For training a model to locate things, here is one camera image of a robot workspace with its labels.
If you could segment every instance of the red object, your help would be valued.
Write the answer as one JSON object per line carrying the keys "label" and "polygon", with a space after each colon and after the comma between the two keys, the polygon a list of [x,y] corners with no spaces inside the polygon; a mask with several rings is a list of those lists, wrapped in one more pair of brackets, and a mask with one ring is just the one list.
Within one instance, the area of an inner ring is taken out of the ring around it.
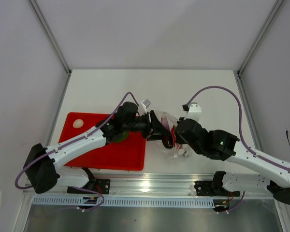
{"label": "red object", "polygon": [[[107,117],[105,114],[69,113],[59,143],[84,133]],[[77,119],[84,122],[81,128],[73,127]],[[131,132],[126,140],[91,150],[71,160],[66,166],[141,171],[144,167],[145,144],[146,140],[140,133]]]}

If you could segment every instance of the green object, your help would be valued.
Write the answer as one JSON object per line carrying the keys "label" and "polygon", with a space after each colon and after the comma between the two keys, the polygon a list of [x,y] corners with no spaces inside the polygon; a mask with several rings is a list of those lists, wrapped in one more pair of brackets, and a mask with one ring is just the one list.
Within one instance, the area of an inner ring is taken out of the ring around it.
{"label": "green object", "polygon": [[122,135],[122,137],[121,137],[120,139],[114,141],[114,143],[118,144],[118,143],[120,143],[120,142],[126,140],[128,137],[129,137],[128,132],[124,132],[123,135]]}

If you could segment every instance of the white wall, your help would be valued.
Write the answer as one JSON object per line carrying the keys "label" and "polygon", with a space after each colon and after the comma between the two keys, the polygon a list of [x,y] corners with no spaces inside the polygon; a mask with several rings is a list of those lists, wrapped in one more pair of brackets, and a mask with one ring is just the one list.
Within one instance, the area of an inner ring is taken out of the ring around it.
{"label": "white wall", "polygon": [[238,70],[276,0],[37,0],[71,69]]}
{"label": "white wall", "polygon": [[290,0],[245,70],[243,82],[264,150],[290,161]]}
{"label": "white wall", "polygon": [[66,74],[25,0],[0,0],[0,232],[16,215],[14,180],[56,113]]}

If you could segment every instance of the white table surface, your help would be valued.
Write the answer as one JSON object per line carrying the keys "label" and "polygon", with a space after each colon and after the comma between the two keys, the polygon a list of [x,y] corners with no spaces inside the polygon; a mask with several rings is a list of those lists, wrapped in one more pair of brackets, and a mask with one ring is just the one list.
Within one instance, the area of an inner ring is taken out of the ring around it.
{"label": "white table surface", "polygon": [[[218,85],[232,90],[239,98],[233,71],[211,70],[73,70],[63,99],[51,144],[58,143],[69,112],[111,113],[124,94],[131,91],[138,102],[149,99],[149,110],[161,110],[176,117],[184,116],[182,105],[199,89]],[[210,89],[196,99],[202,115],[199,123],[207,130],[221,129],[239,136],[238,107],[226,91]],[[246,115],[243,135],[253,146]],[[141,172],[94,169],[95,173],[117,174],[214,174],[215,171],[254,173],[237,164],[210,160],[194,154],[170,159],[157,149],[157,142],[147,142],[144,169]]]}

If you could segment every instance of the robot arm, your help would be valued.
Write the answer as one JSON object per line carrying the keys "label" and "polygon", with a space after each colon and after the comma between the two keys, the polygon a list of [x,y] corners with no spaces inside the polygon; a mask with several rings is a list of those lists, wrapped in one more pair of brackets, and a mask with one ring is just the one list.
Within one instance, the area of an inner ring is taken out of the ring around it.
{"label": "robot arm", "polygon": [[200,195],[208,193],[208,196],[225,196],[228,192],[248,190],[254,193],[272,193],[276,200],[290,204],[289,162],[250,147],[253,154],[235,135],[223,130],[207,131],[190,118],[178,122],[176,142],[188,144],[197,154],[212,160],[237,163],[259,173],[216,172],[210,185],[202,185],[202,181],[196,183],[197,193]]}
{"label": "robot arm", "polygon": [[88,186],[89,176],[81,173],[62,174],[61,167],[88,151],[120,141],[127,131],[141,132],[148,141],[162,140],[166,147],[173,147],[173,143],[169,144],[173,141],[171,133],[157,119],[155,112],[146,112],[149,104],[146,100],[138,109],[136,104],[125,102],[107,123],[101,121],[88,131],[54,146],[33,146],[25,162],[24,171],[35,192],[44,193],[54,186]]}

